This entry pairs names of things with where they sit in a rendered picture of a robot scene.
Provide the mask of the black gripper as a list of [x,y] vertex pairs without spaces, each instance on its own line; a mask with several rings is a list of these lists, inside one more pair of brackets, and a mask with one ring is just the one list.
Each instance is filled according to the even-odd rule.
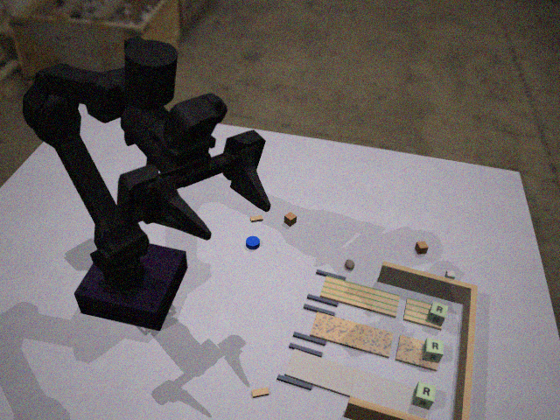
[[183,154],[174,164],[161,151],[155,136],[166,118],[143,133],[140,148],[147,165],[122,174],[118,180],[117,209],[126,224],[156,223],[210,240],[210,230],[177,189],[220,173],[231,180],[230,188],[243,198],[264,212],[270,210],[256,171],[266,141],[254,129],[227,137],[223,153],[213,157],[205,140],[181,149]]

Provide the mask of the blue short cylinder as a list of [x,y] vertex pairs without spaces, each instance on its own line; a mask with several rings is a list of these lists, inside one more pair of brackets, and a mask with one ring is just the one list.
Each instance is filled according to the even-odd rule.
[[246,240],[246,247],[248,249],[258,249],[260,246],[260,240],[256,236],[250,236]]

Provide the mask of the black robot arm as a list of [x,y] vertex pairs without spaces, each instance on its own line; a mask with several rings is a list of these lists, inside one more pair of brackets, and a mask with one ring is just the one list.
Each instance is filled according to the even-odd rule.
[[134,297],[144,280],[140,257],[148,253],[149,240],[139,223],[128,225],[119,215],[81,139],[79,103],[102,123],[121,117],[126,144],[140,150],[144,132],[167,117],[155,136],[174,164],[181,149],[203,140],[211,149],[215,146],[211,134],[227,106],[211,92],[180,101],[168,111],[164,106],[174,99],[177,50],[170,43],[135,36],[124,40],[124,51],[124,68],[106,72],[63,63],[40,69],[24,94],[23,114],[38,139],[56,150],[94,221],[97,250],[90,256],[104,275],[102,291]]

